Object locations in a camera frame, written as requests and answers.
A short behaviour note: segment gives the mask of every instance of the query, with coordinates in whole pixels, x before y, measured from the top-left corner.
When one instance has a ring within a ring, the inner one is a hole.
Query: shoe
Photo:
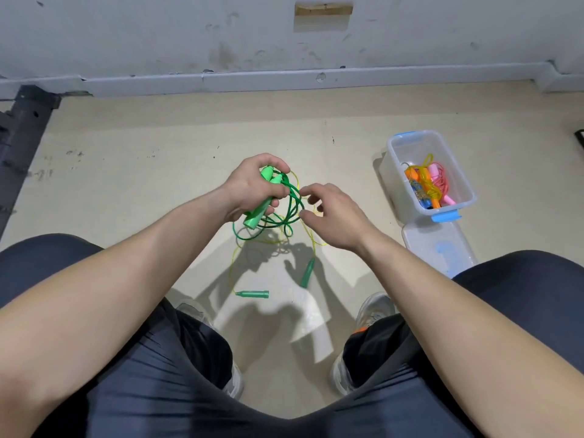
[[[207,324],[214,331],[217,330],[205,309],[191,298],[182,300],[176,307],[176,310],[193,317],[203,324]],[[231,366],[231,379],[225,384],[223,391],[234,399],[239,399],[244,391],[244,377],[235,361],[233,361],[233,365]]]
[[[365,331],[382,318],[394,314],[395,306],[385,292],[372,294],[361,305],[361,309],[359,309],[359,313],[357,314],[357,325],[354,333]],[[335,387],[341,395],[346,396],[355,390],[355,386],[351,380],[351,375],[343,361],[342,353],[333,363],[329,377],[333,387]]]

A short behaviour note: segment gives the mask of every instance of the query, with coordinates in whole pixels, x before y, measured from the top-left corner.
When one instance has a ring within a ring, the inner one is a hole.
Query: metal leg
[[[14,213],[40,139],[61,97],[37,86],[22,86],[12,109],[0,112],[0,237]]]

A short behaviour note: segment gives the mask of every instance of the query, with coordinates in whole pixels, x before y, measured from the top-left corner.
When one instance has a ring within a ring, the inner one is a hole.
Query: person
[[[301,190],[324,212],[301,218],[387,291],[361,307],[333,366],[346,396],[291,420],[239,403],[227,342],[195,302],[177,310],[164,295],[223,223],[288,194],[265,165],[289,171],[248,158],[107,249],[50,234],[0,253],[2,436],[584,436],[584,269],[525,251],[449,280],[332,184]]]

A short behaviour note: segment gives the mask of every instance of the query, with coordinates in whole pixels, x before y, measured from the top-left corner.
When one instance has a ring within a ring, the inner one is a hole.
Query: dark gray pants
[[[0,307],[99,250],[60,234],[11,246],[0,253]],[[455,281],[584,370],[584,269],[579,265],[545,252],[515,252],[463,272]],[[112,362],[57,408],[36,436],[478,434],[400,315],[347,341],[343,356],[362,383],[358,390],[294,420],[257,412],[221,392],[231,359],[222,344],[222,338],[164,300]]]

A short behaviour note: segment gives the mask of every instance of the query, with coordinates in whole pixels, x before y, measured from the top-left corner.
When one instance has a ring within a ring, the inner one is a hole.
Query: baseboard
[[[190,92],[327,89],[535,80],[545,92],[584,90],[584,75],[559,74],[549,62],[469,66],[405,66],[309,71],[194,73],[83,79],[80,76],[24,80],[0,79],[0,99],[13,99],[18,88],[34,84],[48,92],[87,92],[95,97],[128,97]]]

